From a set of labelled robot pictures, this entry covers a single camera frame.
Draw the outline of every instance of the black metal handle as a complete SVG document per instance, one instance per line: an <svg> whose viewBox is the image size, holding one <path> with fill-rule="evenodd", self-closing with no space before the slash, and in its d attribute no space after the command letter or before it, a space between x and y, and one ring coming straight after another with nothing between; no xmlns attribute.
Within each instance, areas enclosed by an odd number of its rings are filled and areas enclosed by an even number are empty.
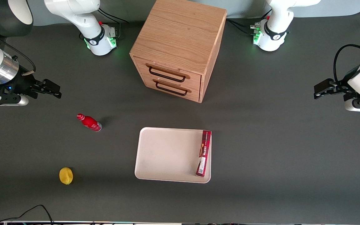
<svg viewBox="0 0 360 225"><path fill-rule="evenodd" d="M183 79L179 80L179 79L176 79L176 78L173 78L173 77L168 77L168 76L165 76L165 75L162 75L162 74L159 74L159 73L155 73L153 71L151 71L153 69L153 67L150 67L150 74L153 74L155 76L159 76L159 77L163 77L163 78L166 78L166 79L169 79L169 80L172 80L172 81L176 81L176 82L184 82L186 80L186 76L183 76Z"/></svg>
<svg viewBox="0 0 360 225"><path fill-rule="evenodd" d="M158 84L161 84L161 83L159 83L158 81L155 81L155 86L156 86L157 89L160 89L160 90L163 90L163 91L168 91L168 92L173 93L173 94L178 94L180 96L185 96L187 94L187 92L188 92L188 90L181 89L182 91L185 91L185 93L182 94L182 93L172 91L172 90L169 90L169 89L166 89L166 88L163 88L163 87L159 87Z"/></svg>

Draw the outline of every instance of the white tray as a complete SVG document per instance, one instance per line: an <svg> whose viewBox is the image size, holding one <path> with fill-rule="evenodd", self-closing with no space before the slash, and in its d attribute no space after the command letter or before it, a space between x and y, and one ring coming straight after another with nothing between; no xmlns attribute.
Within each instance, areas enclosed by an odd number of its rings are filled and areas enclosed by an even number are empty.
<svg viewBox="0 0 360 225"><path fill-rule="evenodd" d="M144 127L134 174L146 180L207 183L211 176L212 136L205 177L195 175L202 137L203 130Z"/></svg>

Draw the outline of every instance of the drawer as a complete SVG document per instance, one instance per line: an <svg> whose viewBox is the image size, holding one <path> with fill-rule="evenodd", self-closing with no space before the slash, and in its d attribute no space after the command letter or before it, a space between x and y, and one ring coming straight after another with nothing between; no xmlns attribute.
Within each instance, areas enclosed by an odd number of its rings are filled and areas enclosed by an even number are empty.
<svg viewBox="0 0 360 225"><path fill-rule="evenodd" d="M134 61L143 81L145 76L152 76L153 79L174 84L176 87L200 91L201 76L198 74L171 70L140 57L134 57Z"/></svg>
<svg viewBox="0 0 360 225"><path fill-rule="evenodd" d="M157 78L150 74L142 74L145 86L172 94L177 97L199 102L200 92L198 89L186 87L178 82L167 81L167 79Z"/></svg>

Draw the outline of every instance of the dark gray table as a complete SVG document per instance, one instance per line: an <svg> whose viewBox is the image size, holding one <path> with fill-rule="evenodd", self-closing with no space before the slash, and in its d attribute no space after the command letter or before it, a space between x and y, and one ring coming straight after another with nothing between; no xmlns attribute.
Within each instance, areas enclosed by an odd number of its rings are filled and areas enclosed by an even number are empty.
<svg viewBox="0 0 360 225"><path fill-rule="evenodd" d="M9 40L63 96L0 108L0 219L44 204L56 221L360 224L360 113L342 95L313 99L339 47L360 44L360 14L296 18L275 52L227 24L202 104L144 86L128 55L141 26L124 25L103 57L72 25ZM359 62L360 50L343 51L340 76ZM211 181L138 180L143 127L212 130ZM60 183L62 167L73 184ZM23 219L48 218L40 208Z"/></svg>

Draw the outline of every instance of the yellow lemon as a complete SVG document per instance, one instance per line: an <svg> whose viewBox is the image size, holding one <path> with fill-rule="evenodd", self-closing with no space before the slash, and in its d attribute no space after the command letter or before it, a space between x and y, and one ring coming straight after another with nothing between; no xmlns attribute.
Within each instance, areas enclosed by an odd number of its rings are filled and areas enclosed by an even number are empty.
<svg viewBox="0 0 360 225"><path fill-rule="evenodd" d="M59 171L59 179L60 182L64 183L65 185L69 185L73 181L73 173L72 170L64 167Z"/></svg>

